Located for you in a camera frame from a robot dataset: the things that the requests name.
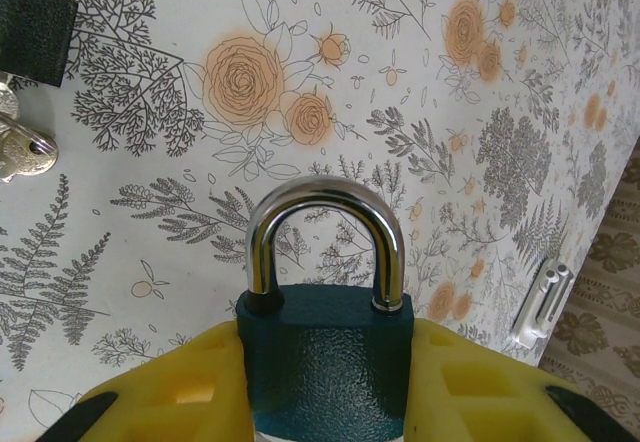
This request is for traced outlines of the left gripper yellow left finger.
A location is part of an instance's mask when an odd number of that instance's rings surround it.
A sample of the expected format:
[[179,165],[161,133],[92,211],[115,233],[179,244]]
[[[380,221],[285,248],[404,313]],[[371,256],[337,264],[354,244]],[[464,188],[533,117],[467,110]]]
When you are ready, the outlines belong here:
[[253,441],[234,321],[87,392],[41,441]]

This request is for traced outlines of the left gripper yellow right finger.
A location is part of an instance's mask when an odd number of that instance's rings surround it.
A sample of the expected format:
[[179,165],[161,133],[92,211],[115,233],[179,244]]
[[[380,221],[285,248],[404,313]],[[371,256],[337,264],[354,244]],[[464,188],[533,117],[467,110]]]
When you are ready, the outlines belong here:
[[414,323],[406,441],[632,441],[571,383],[425,319]]

